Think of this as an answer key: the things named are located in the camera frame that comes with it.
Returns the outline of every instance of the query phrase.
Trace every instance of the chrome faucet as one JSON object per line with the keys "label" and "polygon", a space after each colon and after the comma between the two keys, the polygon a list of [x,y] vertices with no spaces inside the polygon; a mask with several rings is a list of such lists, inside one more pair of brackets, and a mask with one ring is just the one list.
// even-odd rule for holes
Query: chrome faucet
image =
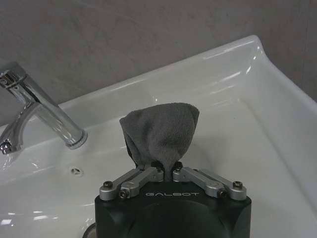
{"label": "chrome faucet", "polygon": [[0,86],[24,104],[24,109],[0,136],[0,150],[10,154],[21,149],[23,130],[29,118],[36,114],[64,140],[70,149],[85,143],[87,133],[37,85],[16,62],[0,67]]}

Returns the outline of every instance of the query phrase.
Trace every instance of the bolt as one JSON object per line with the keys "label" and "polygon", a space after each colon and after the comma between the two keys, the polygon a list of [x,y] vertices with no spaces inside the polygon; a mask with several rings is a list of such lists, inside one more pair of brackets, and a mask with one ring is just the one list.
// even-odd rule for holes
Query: bolt
{"label": "bolt", "polygon": [[240,181],[234,181],[233,183],[234,188],[242,189],[243,188],[243,183]]}
{"label": "bolt", "polygon": [[119,198],[121,200],[125,200],[128,196],[129,196],[129,191],[128,190],[123,189],[123,190],[119,191]]}
{"label": "bolt", "polygon": [[111,181],[106,181],[106,182],[104,182],[104,187],[106,187],[106,188],[112,188],[112,186],[113,186],[113,183],[112,183]]}
{"label": "bolt", "polygon": [[224,188],[218,190],[218,197],[225,198],[227,196],[227,191]]}

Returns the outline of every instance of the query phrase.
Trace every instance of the gray towel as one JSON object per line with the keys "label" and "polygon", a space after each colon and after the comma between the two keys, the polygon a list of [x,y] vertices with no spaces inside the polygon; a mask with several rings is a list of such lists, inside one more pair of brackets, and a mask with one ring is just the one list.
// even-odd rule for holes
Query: gray towel
{"label": "gray towel", "polygon": [[163,164],[165,180],[186,153],[196,129],[199,110],[186,103],[171,103],[130,112],[120,119],[127,150],[138,168],[153,161]]}

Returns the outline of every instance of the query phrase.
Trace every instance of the silver metal link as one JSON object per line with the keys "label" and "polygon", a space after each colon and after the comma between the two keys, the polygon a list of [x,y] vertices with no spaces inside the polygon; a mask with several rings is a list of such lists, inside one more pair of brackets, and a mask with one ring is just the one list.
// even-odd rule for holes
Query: silver metal link
{"label": "silver metal link", "polygon": [[233,182],[215,174],[214,172],[211,172],[209,170],[199,170],[198,172],[210,179],[222,183],[228,191],[229,197],[231,199],[241,201],[247,198],[247,189],[242,185],[241,182],[241,188],[238,188],[233,186]]}
{"label": "silver metal link", "polygon": [[157,170],[157,168],[150,167],[144,170],[142,173],[134,177],[129,181],[125,181],[121,185],[121,191],[125,191],[127,196],[126,198],[131,198],[139,195],[140,189],[147,182],[159,182],[164,178],[164,173],[161,170]]}
{"label": "silver metal link", "polygon": [[225,191],[222,183],[212,180],[196,170],[189,167],[181,168],[179,171],[173,172],[173,181],[178,182],[193,182],[197,186],[205,190],[205,193],[210,197],[220,198]]}
{"label": "silver metal link", "polygon": [[100,199],[103,201],[115,199],[120,191],[121,184],[126,180],[132,179],[133,177],[137,176],[139,173],[141,173],[140,170],[132,169],[129,172],[122,175],[121,177],[117,178],[115,181],[113,181],[111,187],[101,186],[99,189]]}

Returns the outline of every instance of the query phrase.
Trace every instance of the white ceramic basin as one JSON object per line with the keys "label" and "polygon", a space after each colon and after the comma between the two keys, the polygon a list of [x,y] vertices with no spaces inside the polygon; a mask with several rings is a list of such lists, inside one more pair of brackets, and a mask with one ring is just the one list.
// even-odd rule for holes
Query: white ceramic basin
{"label": "white ceramic basin", "polygon": [[317,104],[267,59],[256,36],[62,104],[89,133],[77,150],[33,118],[24,150],[0,155],[0,237],[81,238],[103,181],[134,166],[119,119],[169,102],[200,109],[183,162],[244,183],[253,237],[316,237]]}

